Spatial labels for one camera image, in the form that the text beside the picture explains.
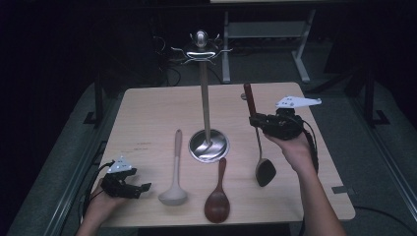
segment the forearm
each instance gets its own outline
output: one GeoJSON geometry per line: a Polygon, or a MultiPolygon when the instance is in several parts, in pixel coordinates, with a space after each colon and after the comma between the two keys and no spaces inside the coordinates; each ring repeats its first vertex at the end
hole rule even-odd
{"type": "Polygon", "coordinates": [[[96,235],[98,229],[100,228],[100,223],[89,220],[86,218],[83,223],[80,225],[80,228],[76,234],[76,236],[93,236],[96,235]]]}
{"type": "Polygon", "coordinates": [[[307,234],[309,236],[345,235],[316,171],[313,168],[300,171],[298,178],[307,234]]]}

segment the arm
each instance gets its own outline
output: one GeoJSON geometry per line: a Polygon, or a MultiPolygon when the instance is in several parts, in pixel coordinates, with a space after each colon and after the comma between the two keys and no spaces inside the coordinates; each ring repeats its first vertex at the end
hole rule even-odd
{"type": "Polygon", "coordinates": [[[302,133],[289,141],[268,135],[266,137],[279,145],[286,160],[298,175],[306,233],[309,236],[346,235],[317,176],[305,134],[302,133]]]}
{"type": "Polygon", "coordinates": [[[83,223],[77,231],[77,236],[96,235],[101,224],[111,215],[111,213],[126,203],[128,199],[112,198],[108,196],[100,187],[102,179],[99,180],[97,187],[91,193],[89,208],[87,209],[83,223]]]}

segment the stand base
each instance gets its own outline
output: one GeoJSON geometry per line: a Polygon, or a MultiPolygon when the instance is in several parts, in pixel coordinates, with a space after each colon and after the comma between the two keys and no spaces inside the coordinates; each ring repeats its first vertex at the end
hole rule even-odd
{"type": "Polygon", "coordinates": [[[217,130],[210,130],[211,144],[206,142],[206,131],[197,132],[190,140],[191,156],[203,163],[217,162],[229,153],[230,143],[226,136],[217,130]]]}

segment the person's left hand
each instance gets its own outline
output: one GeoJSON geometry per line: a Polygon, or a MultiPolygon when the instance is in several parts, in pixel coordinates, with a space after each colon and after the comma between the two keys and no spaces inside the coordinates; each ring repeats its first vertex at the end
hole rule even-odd
{"type": "Polygon", "coordinates": [[[100,225],[111,213],[129,201],[129,199],[113,198],[107,195],[101,188],[101,182],[102,179],[98,181],[97,187],[90,195],[89,207],[77,235],[95,235],[100,225]]]}

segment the metal pole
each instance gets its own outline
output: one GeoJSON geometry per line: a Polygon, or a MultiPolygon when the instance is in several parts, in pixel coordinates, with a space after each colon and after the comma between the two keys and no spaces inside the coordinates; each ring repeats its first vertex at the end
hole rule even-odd
{"type": "Polygon", "coordinates": [[[211,144],[209,126],[209,84],[208,84],[208,65],[207,62],[200,62],[200,81],[202,85],[203,114],[205,119],[206,143],[211,144]]]}

